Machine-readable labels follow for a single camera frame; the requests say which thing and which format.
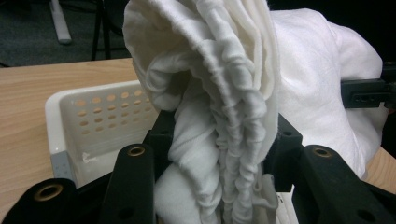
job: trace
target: crumpled fabric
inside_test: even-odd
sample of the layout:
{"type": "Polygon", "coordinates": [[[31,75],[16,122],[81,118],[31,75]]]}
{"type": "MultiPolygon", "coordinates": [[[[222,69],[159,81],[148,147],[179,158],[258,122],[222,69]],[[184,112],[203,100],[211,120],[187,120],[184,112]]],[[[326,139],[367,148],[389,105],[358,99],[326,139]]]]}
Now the crumpled fabric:
{"type": "Polygon", "coordinates": [[[381,59],[316,11],[134,0],[123,33],[153,105],[176,110],[172,164],[155,186],[165,223],[297,223],[290,194],[275,203],[261,173],[278,113],[304,145],[335,149],[360,177],[379,147],[387,110],[345,110],[340,81],[379,77],[381,59]]]}

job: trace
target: table surface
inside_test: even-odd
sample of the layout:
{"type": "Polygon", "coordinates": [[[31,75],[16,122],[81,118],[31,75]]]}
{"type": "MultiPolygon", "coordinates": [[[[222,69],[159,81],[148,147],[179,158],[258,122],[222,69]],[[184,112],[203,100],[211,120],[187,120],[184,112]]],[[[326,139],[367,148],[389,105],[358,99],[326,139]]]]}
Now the table surface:
{"type": "MultiPolygon", "coordinates": [[[[34,184],[52,178],[44,105],[58,91],[135,80],[132,59],[0,69],[0,220],[34,184]]],[[[366,181],[396,193],[396,160],[380,149],[366,181]]]]}

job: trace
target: white towel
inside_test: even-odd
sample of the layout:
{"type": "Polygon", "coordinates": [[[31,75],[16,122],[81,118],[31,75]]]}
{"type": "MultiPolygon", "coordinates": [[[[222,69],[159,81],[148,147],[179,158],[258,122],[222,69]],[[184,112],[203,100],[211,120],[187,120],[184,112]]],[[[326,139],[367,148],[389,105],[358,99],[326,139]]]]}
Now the white towel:
{"type": "MultiPolygon", "coordinates": [[[[274,223],[260,162],[278,112],[304,145],[337,150],[359,176],[379,146],[386,109],[345,111],[340,81],[378,77],[381,60],[315,11],[270,12],[262,0],[134,0],[123,32],[152,103],[177,111],[173,164],[155,188],[165,223],[274,223]]],[[[279,197],[276,222],[296,223],[290,196],[279,197]]]]}

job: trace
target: white plastic basket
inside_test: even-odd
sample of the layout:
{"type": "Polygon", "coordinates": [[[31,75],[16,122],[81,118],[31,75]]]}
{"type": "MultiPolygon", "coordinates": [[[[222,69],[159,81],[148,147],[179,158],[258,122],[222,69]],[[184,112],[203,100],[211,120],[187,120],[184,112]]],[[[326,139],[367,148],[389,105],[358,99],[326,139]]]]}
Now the white plastic basket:
{"type": "Polygon", "coordinates": [[[157,117],[139,81],[53,94],[46,120],[54,177],[79,188],[108,174],[120,149],[141,143],[157,117]]]}

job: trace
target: black plastic bracket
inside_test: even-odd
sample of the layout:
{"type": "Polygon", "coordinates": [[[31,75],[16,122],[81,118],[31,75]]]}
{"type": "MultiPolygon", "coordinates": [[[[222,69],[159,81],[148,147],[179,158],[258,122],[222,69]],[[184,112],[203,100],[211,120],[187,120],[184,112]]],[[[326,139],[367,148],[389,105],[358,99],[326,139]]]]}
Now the black plastic bracket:
{"type": "Polygon", "coordinates": [[[396,65],[384,64],[381,78],[341,82],[344,108],[379,107],[396,109],[396,65]]]}

